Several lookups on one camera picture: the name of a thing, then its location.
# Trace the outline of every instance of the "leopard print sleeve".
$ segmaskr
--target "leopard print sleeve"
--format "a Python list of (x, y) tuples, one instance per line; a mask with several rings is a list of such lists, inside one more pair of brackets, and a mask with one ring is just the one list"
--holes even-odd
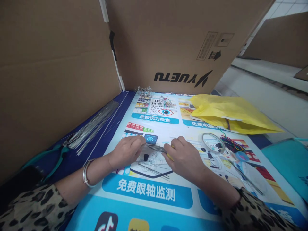
[(75, 211), (61, 197), (55, 185), (44, 185), (21, 193), (0, 217), (1, 230), (58, 230)]
[(240, 201), (230, 210), (222, 211), (222, 218), (229, 230), (299, 231), (246, 189), (237, 189)]

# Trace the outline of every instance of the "blue tablecloth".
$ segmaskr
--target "blue tablecloth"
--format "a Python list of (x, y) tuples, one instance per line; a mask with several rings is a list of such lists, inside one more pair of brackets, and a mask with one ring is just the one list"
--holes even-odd
[[(219, 95), (215, 90), (212, 92), (212, 94)], [(105, 123), (105, 125), (100, 129), (98, 134), (86, 146), (81, 155), (77, 156), (75, 150), (70, 150), (68, 152), (63, 162), (61, 163), (60, 167), (56, 170), (54, 175), (50, 177), (47, 183), (52, 184), (70, 175), (71, 173), (81, 168), (88, 159), (94, 159), (102, 156), (105, 153), (106, 148), (108, 147), (112, 137), (114, 136), (114, 133), (117, 130), (119, 123), (122, 120), (134, 96), (135, 94), (133, 91), (124, 91), (120, 93), (117, 97), (115, 97), (114, 100), (119, 102), (120, 104), (115, 114), (109, 118), (109, 120)], [(55, 145), (62, 144), (67, 138), (67, 136), (73, 134), (74, 132), (82, 128), (93, 116), (91, 116), (81, 125), (76, 127), (74, 130), (69, 132), (64, 138), (60, 139), (57, 143), (55, 143)], [(266, 139), (263, 135), (249, 135), (249, 137), (259, 149), (264, 148), (271, 144), (271, 142), (268, 139)], [(48, 155), (42, 158), (40, 161), (38, 161), (36, 166), (43, 171), (44, 175), (47, 175), (55, 166), (57, 160), (58, 156)], [(67, 224), (68, 222), (63, 224), (60, 230), (65, 230)]]

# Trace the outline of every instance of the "silver bracelet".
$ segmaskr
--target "silver bracelet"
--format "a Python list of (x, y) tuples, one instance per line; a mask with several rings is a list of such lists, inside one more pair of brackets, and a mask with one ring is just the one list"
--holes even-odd
[(86, 165), (84, 166), (83, 168), (83, 182), (89, 187), (89, 188), (94, 188), (96, 185), (89, 185), (88, 183), (88, 178), (87, 178), (87, 169), (88, 169), (88, 166), (90, 165), (90, 163), (92, 161), (94, 161), (95, 159), (91, 159), (91, 160), (88, 160)]

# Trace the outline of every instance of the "teal cloth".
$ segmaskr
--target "teal cloth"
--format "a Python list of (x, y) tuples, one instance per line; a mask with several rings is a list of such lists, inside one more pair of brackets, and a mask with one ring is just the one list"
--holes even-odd
[(294, 138), (262, 149), (263, 154), (306, 202), (308, 202), (307, 145), (308, 139)]

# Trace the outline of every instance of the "eye illustration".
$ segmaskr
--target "eye illustration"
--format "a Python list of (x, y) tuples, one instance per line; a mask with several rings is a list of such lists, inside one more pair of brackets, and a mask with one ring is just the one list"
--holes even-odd
[(170, 116), (173, 114), (172, 111), (168, 110), (168, 109), (161, 109), (158, 111), (160, 114), (166, 115), (166, 116)]

